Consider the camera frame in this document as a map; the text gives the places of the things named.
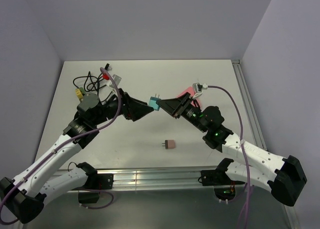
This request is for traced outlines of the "green power strip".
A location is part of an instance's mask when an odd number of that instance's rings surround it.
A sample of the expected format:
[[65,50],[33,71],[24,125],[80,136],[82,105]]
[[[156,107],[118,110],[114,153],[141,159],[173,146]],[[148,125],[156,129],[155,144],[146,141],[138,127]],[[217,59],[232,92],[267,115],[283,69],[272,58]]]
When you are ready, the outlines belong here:
[[86,91],[83,87],[79,87],[75,90],[76,97],[81,102],[84,99],[84,96],[86,95]]

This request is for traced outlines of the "blue plug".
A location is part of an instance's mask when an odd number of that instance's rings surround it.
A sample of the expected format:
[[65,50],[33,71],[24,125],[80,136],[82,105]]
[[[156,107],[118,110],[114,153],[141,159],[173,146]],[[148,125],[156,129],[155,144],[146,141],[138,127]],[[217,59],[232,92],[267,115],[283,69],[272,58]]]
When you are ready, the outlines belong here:
[[148,106],[158,112],[160,110],[160,106],[157,104],[157,101],[159,100],[160,100],[159,94],[155,94],[154,96],[151,96],[149,98]]

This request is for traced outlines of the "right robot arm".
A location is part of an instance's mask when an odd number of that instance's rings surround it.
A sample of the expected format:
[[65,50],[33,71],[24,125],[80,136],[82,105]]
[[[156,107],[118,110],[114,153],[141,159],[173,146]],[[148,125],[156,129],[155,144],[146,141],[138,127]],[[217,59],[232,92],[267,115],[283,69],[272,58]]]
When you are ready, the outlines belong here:
[[157,105],[175,119],[183,117],[205,135],[203,140],[214,150],[229,155],[218,165],[217,180],[222,184],[242,181],[270,192],[280,203],[295,205],[307,177],[301,162],[294,156],[270,153],[240,138],[223,126],[224,118],[217,106],[204,110],[194,106],[191,95],[160,99]]

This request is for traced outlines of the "yellow plug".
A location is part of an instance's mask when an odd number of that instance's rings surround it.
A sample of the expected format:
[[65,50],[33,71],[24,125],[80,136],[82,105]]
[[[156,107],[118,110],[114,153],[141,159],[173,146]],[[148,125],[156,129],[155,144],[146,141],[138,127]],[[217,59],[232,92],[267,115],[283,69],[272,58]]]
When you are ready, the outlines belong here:
[[80,88],[77,88],[75,90],[75,95],[81,101],[81,100],[83,100],[85,94],[82,92],[82,90]]

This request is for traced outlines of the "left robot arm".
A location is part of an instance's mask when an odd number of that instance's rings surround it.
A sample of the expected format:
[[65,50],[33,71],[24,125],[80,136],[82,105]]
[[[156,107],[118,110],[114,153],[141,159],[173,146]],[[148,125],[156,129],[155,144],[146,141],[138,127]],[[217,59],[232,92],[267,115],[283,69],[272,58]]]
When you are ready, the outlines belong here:
[[0,206],[6,207],[17,221],[26,224],[35,219],[45,205],[70,190],[97,190],[100,184],[98,172],[86,162],[55,179],[52,176],[98,135],[98,125],[109,126],[118,116],[135,122],[153,111],[146,102],[130,97],[122,89],[116,90],[106,103],[102,103],[95,93],[83,95],[74,119],[54,145],[13,179],[1,179]]

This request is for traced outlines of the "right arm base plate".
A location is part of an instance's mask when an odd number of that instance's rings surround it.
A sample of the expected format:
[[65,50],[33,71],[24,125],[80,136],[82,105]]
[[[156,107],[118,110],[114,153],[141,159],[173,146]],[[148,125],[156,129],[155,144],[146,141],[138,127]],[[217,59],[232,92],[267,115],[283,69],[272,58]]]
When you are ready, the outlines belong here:
[[232,180],[224,171],[218,169],[201,170],[198,182],[203,186],[223,186],[230,185]]

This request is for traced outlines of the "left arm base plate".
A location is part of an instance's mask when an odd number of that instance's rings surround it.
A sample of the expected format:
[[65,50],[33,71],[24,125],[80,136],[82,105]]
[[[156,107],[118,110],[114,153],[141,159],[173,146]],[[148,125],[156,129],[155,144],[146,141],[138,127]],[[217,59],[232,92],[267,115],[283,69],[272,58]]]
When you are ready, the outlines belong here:
[[110,190],[113,187],[114,175],[112,173],[97,173],[88,176],[84,185],[78,189]]

